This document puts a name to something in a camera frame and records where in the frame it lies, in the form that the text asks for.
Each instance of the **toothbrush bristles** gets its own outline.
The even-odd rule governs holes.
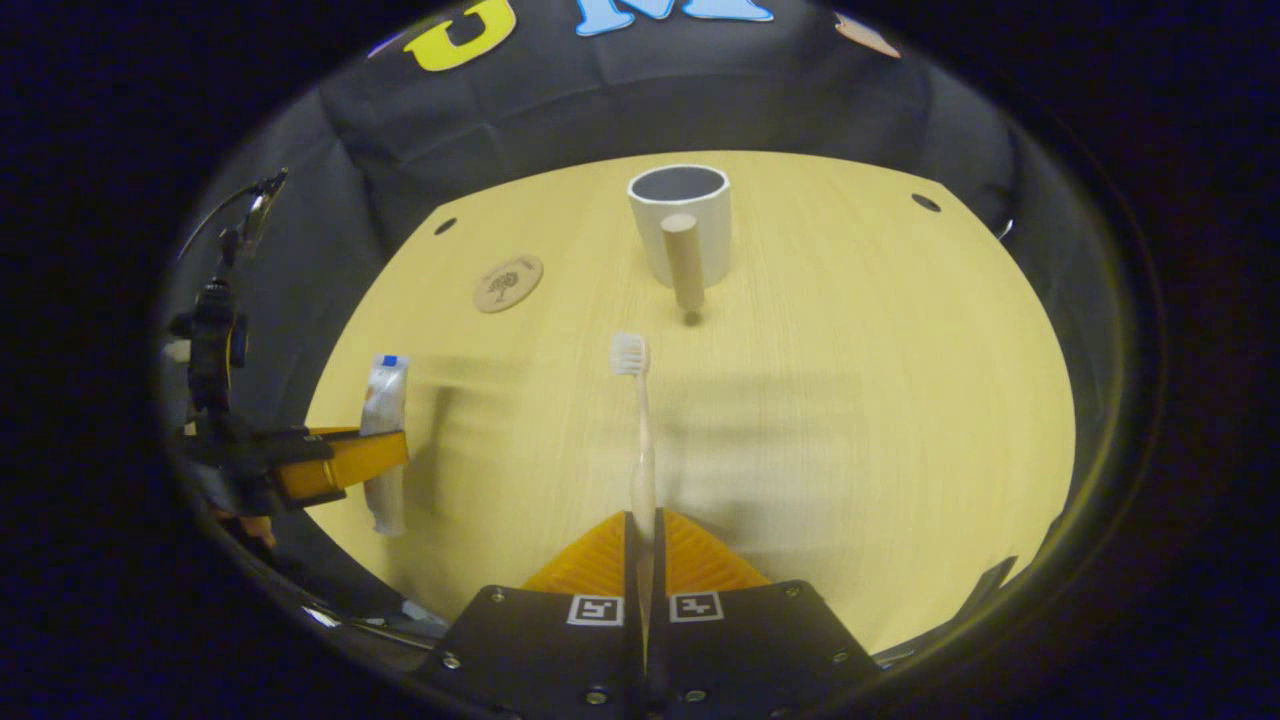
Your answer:
[[[644,336],[616,333],[609,348],[609,369],[616,375],[643,375],[649,372],[649,343]]]

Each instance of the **yellow letter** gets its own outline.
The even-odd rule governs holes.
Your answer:
[[[412,53],[413,59],[424,70],[438,73],[468,63],[493,50],[499,42],[507,40],[511,31],[516,28],[516,13],[511,10],[507,0],[481,0],[463,14],[476,15],[484,23],[484,32],[475,40],[461,47],[454,45],[448,35],[453,20],[447,20],[415,37],[404,46],[404,51]]]

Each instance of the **wooden table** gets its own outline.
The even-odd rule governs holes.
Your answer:
[[[731,270],[698,325],[649,273],[625,193],[680,161],[732,183]],[[543,260],[540,286],[476,311],[479,278],[521,254]],[[360,488],[308,511],[445,616],[483,584],[524,583],[628,502],[634,388],[608,368],[620,329],[653,348],[659,505],[769,579],[812,582],[870,652],[951,618],[1010,555],[1016,574],[1062,509],[1066,366],[991,232],[931,181],[714,151],[580,165],[438,208],[361,301],[307,416],[358,424],[374,356],[411,356],[410,530],[375,534]]]

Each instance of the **toothpaste tube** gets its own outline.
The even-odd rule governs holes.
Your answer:
[[[404,429],[404,393],[408,357],[379,355],[369,373],[360,434]],[[404,468],[397,466],[365,483],[365,503],[374,514],[374,530],[389,537],[404,534]]]

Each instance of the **toothbrush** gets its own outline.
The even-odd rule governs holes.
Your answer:
[[[640,457],[631,475],[631,515],[635,518],[640,539],[636,575],[640,591],[640,623],[644,626],[645,646],[649,637],[649,602],[653,593],[653,541],[657,514],[657,483],[653,464],[653,436],[649,432],[649,392],[645,374],[649,372],[649,343],[644,336],[616,333],[609,348],[609,369],[616,375],[634,375],[636,400],[640,406]]]

